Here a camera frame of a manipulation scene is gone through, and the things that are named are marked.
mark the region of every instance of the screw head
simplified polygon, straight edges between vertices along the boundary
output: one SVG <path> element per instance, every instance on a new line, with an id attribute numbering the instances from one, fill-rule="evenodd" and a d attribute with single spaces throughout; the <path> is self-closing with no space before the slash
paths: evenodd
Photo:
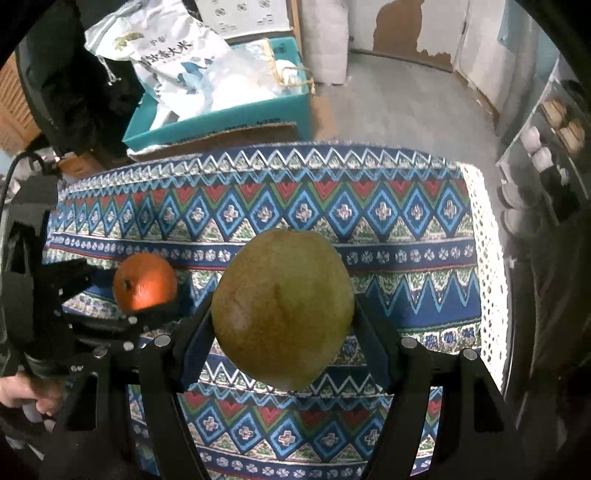
<path id="1" fill-rule="evenodd" d="M 400 343 L 404 348 L 415 348 L 418 344 L 413 337 L 402 337 Z"/>
<path id="2" fill-rule="evenodd" d="M 94 349 L 92 354 L 97 358 L 103 358 L 107 354 L 108 351 L 109 351 L 109 349 L 107 347 L 98 346 Z"/>
<path id="3" fill-rule="evenodd" d="M 170 343 L 170 337 L 168 335 L 158 335 L 154 339 L 154 345 L 157 347 L 167 346 Z"/>
<path id="4" fill-rule="evenodd" d="M 466 348 L 464 350 L 464 356 L 468 360 L 476 360 L 478 358 L 478 354 L 474 350 L 472 350 L 471 348 Z"/>

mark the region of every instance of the gray floor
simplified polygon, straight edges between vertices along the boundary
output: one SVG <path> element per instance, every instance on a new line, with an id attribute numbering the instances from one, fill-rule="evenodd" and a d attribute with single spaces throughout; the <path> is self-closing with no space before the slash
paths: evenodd
<path id="1" fill-rule="evenodd" d="M 492 116 L 454 74 L 350 54 L 347 83 L 319 92 L 329 99 L 340 140 L 412 148 L 477 166 L 498 220 L 499 139 Z"/>

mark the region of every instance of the green pear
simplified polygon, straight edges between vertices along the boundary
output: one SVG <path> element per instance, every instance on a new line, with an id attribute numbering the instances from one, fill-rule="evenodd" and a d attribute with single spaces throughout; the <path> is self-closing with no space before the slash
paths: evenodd
<path id="1" fill-rule="evenodd" d="M 355 299 L 339 254 L 315 232 L 270 230 L 248 242 L 213 294 L 228 358 L 281 390 L 303 390 L 339 352 Z"/>

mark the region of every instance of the white plastic bag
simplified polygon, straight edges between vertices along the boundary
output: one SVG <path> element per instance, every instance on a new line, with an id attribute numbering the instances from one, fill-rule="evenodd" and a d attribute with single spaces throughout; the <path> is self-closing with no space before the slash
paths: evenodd
<path id="1" fill-rule="evenodd" d="M 86 31 L 85 47 L 130 60 L 148 93 L 180 119 L 211 109 L 203 73 L 230 47 L 193 18 L 181 0 L 132 0 Z"/>

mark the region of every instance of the tangerine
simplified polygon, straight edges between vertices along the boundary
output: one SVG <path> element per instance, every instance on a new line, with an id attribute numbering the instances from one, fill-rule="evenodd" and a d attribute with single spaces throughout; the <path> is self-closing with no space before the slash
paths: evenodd
<path id="1" fill-rule="evenodd" d="M 177 279 L 170 264 L 158 255 L 134 254 L 115 272 L 113 294 L 123 313 L 133 313 L 174 300 Z"/>

